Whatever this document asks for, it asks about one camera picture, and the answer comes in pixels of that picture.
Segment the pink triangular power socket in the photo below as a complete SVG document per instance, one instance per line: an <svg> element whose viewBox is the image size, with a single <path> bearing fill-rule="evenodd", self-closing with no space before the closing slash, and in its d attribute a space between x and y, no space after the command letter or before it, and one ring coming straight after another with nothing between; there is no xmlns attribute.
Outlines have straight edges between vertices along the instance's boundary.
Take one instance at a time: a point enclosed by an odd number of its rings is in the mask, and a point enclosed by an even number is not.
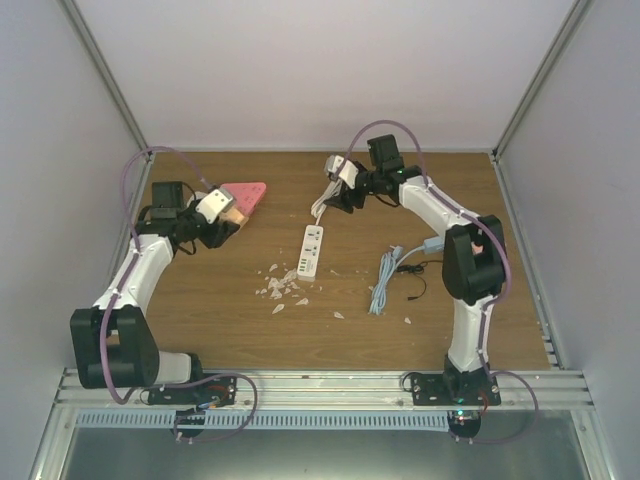
<svg viewBox="0 0 640 480"><path fill-rule="evenodd" d="M267 191L264 182L224 183L222 187L235 198L235 207L246 217L251 216Z"/></svg>

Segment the light blue power strip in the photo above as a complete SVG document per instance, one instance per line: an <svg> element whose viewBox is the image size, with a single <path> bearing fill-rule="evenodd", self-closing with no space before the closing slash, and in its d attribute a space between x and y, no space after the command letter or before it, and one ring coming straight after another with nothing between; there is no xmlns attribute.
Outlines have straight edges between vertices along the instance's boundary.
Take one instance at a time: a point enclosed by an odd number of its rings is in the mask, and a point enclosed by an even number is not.
<svg viewBox="0 0 640 480"><path fill-rule="evenodd" d="M425 255L441 253L444 250L444 240L439 237L425 239L422 244Z"/></svg>

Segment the white power strip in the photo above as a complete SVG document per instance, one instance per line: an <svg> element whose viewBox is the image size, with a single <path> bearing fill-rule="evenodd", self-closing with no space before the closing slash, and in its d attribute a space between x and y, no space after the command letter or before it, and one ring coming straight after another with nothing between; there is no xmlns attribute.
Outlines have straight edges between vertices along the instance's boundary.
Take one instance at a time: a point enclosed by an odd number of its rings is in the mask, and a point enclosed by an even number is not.
<svg viewBox="0 0 640 480"><path fill-rule="evenodd" d="M296 274L299 280L307 282L313 282L315 280L323 235L324 229L322 226L306 226L296 268Z"/></svg>

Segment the pink block socket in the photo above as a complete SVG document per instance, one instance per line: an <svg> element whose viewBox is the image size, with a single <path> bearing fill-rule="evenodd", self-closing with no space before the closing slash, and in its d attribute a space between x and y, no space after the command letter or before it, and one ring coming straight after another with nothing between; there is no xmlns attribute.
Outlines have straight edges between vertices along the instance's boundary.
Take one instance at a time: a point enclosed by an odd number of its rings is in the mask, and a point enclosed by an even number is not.
<svg viewBox="0 0 640 480"><path fill-rule="evenodd" d="M473 243L472 251L474 255L481 255L484 253L485 247L483 245L477 245L476 243Z"/></svg>

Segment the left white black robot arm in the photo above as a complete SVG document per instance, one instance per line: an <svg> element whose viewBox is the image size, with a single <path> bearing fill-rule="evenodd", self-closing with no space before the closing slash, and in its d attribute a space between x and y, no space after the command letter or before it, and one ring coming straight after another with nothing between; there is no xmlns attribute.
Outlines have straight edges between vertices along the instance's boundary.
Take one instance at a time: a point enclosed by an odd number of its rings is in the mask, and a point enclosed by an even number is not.
<svg viewBox="0 0 640 480"><path fill-rule="evenodd" d="M155 182L150 204L141 208L123 263L107 290L90 308L70 319L80 384L86 389L145 388L171 384L185 404L203 398L205 378L194 371L196 357L159 349L146 315L156 286L177 253L196 253L198 244L221 247L242 225L231 192L214 186L184 196L186 183Z"/></svg>

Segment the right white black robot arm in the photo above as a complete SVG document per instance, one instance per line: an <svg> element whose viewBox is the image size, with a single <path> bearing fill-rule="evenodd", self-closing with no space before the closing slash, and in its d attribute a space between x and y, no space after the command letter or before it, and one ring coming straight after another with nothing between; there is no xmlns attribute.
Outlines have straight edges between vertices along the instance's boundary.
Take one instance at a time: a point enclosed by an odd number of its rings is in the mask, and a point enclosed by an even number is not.
<svg viewBox="0 0 640 480"><path fill-rule="evenodd" d="M487 377L488 332L493 308L511 286L501 221L463 208L418 166L407 166L392 135L368 141L373 168L339 155L325 164L340 191L325 204L347 213L368 196L384 195L424 221L444 241L442 281L454 300L452 342L445 357L443 393L464 405Z"/></svg>

